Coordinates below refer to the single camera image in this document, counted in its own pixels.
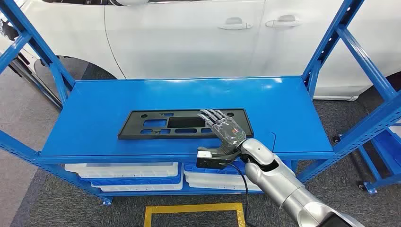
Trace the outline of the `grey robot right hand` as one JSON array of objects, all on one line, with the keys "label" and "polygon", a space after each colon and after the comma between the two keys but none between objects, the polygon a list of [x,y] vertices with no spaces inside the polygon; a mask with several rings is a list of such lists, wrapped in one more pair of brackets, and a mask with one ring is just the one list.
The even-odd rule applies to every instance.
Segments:
[{"label": "grey robot right hand", "polygon": [[197,114],[221,140],[219,148],[198,147],[198,151],[209,152],[212,156],[226,156],[235,153],[236,149],[247,140],[245,131],[230,116],[218,109],[201,109]]}]

